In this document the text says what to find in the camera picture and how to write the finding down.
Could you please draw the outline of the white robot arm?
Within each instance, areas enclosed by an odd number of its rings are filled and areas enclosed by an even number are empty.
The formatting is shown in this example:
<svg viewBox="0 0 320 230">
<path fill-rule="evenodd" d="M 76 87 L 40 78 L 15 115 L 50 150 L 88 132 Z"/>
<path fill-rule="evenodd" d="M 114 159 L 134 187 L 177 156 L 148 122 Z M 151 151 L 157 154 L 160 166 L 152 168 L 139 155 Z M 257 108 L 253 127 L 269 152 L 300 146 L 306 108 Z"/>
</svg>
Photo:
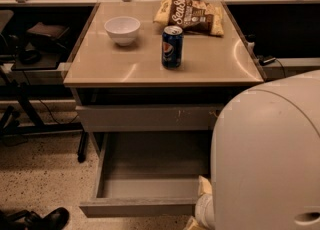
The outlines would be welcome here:
<svg viewBox="0 0 320 230">
<path fill-rule="evenodd" d="M 252 87 L 220 113 L 205 230 L 320 230 L 320 71 Z"/>
</svg>

